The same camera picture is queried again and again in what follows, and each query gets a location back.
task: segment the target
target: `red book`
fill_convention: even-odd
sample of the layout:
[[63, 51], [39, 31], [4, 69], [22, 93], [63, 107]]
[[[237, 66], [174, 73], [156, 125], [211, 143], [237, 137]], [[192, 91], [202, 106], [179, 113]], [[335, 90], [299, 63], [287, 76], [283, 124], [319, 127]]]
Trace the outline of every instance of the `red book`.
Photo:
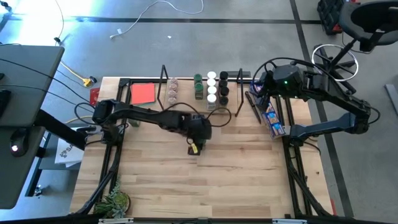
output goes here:
[[143, 103], [153, 103], [155, 101], [154, 83], [137, 83], [131, 85], [131, 104], [140, 105]]

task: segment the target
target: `white cable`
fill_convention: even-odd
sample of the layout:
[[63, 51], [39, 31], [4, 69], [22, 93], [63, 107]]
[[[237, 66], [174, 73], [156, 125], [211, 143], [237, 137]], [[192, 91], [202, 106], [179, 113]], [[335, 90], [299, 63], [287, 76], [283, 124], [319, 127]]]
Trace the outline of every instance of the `white cable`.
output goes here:
[[167, 3], [167, 4], [169, 4], [171, 7], [173, 7], [173, 9], [175, 9], [175, 10], [178, 11], [178, 12], [183, 12], [183, 13], [186, 13], [186, 14], [194, 15], [194, 14], [199, 14], [199, 13], [203, 12], [203, 8], [205, 7], [205, 3], [203, 3], [203, 0], [200, 0], [200, 1], [201, 1], [201, 9], [200, 9], [200, 11], [198, 11], [198, 12], [186, 12], [186, 11], [183, 11], [183, 10], [181, 10], [181, 9], [177, 9], [176, 7], [173, 6], [173, 4], [171, 4], [171, 3], [168, 2], [168, 1], [163, 1], [163, 0], [156, 1], [156, 2], [152, 3], [151, 5], [149, 5], [149, 6], [139, 15], [139, 17], [137, 18], [137, 20], [136, 20], [126, 31], [122, 32], [121, 29], [118, 29], [118, 34], [114, 34], [114, 35], [110, 36], [110, 38], [113, 39], [114, 37], [117, 37], [117, 36], [119, 36], [119, 35], [123, 35], [123, 34], [129, 32], [129, 31], [131, 30], [131, 28], [134, 27], [134, 25], [136, 25], [136, 23], [137, 23], [138, 20], [141, 18], [141, 16], [142, 16], [150, 7], [152, 7], [154, 4], [156, 4], [156, 3], [158, 3], [158, 2]]

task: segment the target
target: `white cap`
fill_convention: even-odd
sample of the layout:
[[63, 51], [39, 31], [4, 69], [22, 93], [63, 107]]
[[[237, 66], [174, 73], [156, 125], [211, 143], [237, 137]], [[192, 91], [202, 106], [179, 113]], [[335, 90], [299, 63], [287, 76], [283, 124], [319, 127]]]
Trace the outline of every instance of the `white cap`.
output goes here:
[[207, 78], [212, 78], [212, 79], [214, 79], [214, 78], [216, 78], [216, 76], [217, 76], [217, 74], [216, 74], [215, 72], [209, 72], [209, 73], [207, 73]]
[[216, 85], [216, 80], [209, 78], [207, 79], [207, 87], [215, 86]]
[[207, 96], [207, 102], [209, 103], [215, 103], [217, 100], [217, 96], [214, 94], [210, 94]]
[[216, 94], [217, 88], [215, 86], [211, 86], [207, 88], [207, 94]]

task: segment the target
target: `concrete floor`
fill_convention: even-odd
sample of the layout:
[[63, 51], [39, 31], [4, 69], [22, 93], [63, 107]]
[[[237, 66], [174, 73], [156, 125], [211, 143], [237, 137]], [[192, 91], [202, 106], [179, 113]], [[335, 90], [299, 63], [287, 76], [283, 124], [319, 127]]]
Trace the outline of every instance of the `concrete floor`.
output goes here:
[[[145, 0], [58, 0], [63, 14], [68, 16], [93, 16], [110, 18], [135, 18], [149, 5]], [[28, 14], [23, 21], [8, 21], [0, 32], [3, 43], [54, 45], [62, 23], [53, 0], [15, 0], [14, 13]], [[170, 1], [186, 11], [200, 9], [200, 0]], [[143, 18], [202, 18], [202, 19], [283, 19], [294, 20], [289, 0], [215, 0], [205, 2], [203, 13], [186, 15], [165, 4], [157, 4]], [[301, 20], [318, 20], [317, 0], [295, 0]], [[209, 70], [255, 69], [273, 57], [303, 59], [296, 25], [243, 24], [243, 23], [138, 23], [129, 33], [110, 40], [118, 28], [124, 30], [130, 22], [74, 22], [65, 23], [61, 39], [64, 40], [63, 61], [84, 76], [95, 76], [99, 81], [108, 76], [158, 77], [162, 64], [170, 76], [191, 76]], [[316, 44], [339, 44], [341, 35], [326, 36], [320, 25], [302, 25], [308, 51]], [[396, 81], [398, 44], [378, 47], [371, 55], [355, 54], [359, 60], [359, 74], [350, 83], [357, 88], [357, 97], [363, 98], [379, 109], [382, 117], [366, 134], [333, 135], [341, 170], [345, 178], [353, 215], [358, 219], [382, 222], [398, 220], [398, 172], [393, 133], [398, 131], [398, 117], [384, 89], [386, 83]], [[75, 78], [63, 67], [59, 70]], [[84, 97], [89, 90], [56, 74]], [[71, 101], [80, 100], [58, 83], [50, 91]], [[342, 110], [324, 103], [329, 120], [339, 117]], [[73, 106], [47, 95], [42, 109], [60, 121], [74, 117]], [[313, 101], [310, 110], [314, 123], [319, 122]], [[338, 215], [344, 215], [331, 159], [323, 138], [319, 139], [322, 162], [331, 198], [336, 203]], [[48, 171], [39, 183], [50, 184], [49, 194], [40, 198], [20, 197], [12, 210], [0, 210], [0, 220], [16, 218], [52, 217], [68, 213], [77, 173]]]

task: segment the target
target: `wooden table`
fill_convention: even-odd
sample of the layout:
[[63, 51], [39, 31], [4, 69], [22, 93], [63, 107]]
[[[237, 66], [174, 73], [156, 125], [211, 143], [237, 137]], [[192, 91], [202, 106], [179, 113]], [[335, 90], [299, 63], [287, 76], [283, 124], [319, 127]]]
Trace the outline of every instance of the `wooden table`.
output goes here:
[[[115, 98], [118, 83], [119, 78], [103, 78], [99, 100]], [[291, 103], [295, 122], [311, 124], [308, 105], [295, 99]], [[151, 107], [160, 110], [158, 104]], [[227, 119], [225, 115], [210, 118], [213, 124]], [[282, 141], [273, 141], [268, 134], [247, 100], [229, 125], [213, 128], [213, 137], [199, 157], [187, 154], [185, 138], [178, 134], [148, 123], [141, 123], [139, 128], [128, 127], [119, 166], [121, 190], [129, 194], [132, 202], [127, 216], [282, 218], [286, 213], [293, 215]], [[86, 148], [71, 212], [81, 208], [97, 187], [105, 147], [98, 143]], [[331, 213], [319, 152], [306, 145], [301, 152], [307, 184]], [[304, 211], [301, 190], [298, 186], [297, 189]]]

